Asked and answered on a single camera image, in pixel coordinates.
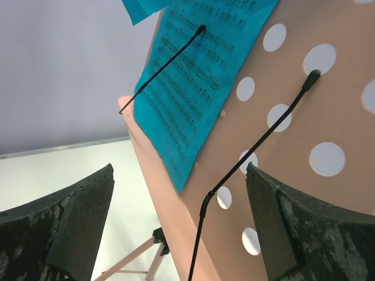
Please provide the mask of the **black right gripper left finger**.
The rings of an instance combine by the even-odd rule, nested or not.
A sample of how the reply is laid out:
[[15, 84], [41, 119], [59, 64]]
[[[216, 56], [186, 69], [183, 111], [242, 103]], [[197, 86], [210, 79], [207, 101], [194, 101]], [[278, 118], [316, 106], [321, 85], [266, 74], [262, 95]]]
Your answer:
[[1, 280], [90, 280], [114, 190], [111, 164], [1, 212]]

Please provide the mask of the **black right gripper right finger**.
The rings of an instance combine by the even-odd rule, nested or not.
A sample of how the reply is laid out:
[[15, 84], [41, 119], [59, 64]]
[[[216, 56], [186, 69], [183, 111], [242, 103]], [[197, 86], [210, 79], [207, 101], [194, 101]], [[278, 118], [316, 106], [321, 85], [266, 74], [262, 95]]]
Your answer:
[[246, 185], [268, 280], [374, 280], [374, 216], [310, 196], [252, 164]]

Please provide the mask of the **pink music stand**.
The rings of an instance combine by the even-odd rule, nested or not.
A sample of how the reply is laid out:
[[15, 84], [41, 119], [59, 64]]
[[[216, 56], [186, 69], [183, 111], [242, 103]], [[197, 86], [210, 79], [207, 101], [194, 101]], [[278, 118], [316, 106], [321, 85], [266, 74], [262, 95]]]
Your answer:
[[374, 218], [374, 2], [280, 1], [242, 66], [182, 194], [128, 108], [129, 129], [179, 280], [189, 275], [205, 194], [285, 111], [311, 70], [322, 76], [287, 127], [255, 151], [270, 176]]

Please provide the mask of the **blue sheet music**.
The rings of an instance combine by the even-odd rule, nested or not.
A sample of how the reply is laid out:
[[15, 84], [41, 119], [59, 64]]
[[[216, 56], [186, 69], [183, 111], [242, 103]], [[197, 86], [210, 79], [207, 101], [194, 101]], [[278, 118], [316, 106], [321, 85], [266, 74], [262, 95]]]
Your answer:
[[276, 1], [175, 1], [138, 81], [134, 118], [181, 192]]
[[135, 26], [156, 12], [170, 7], [179, 1], [173, 0], [122, 0], [132, 25]]

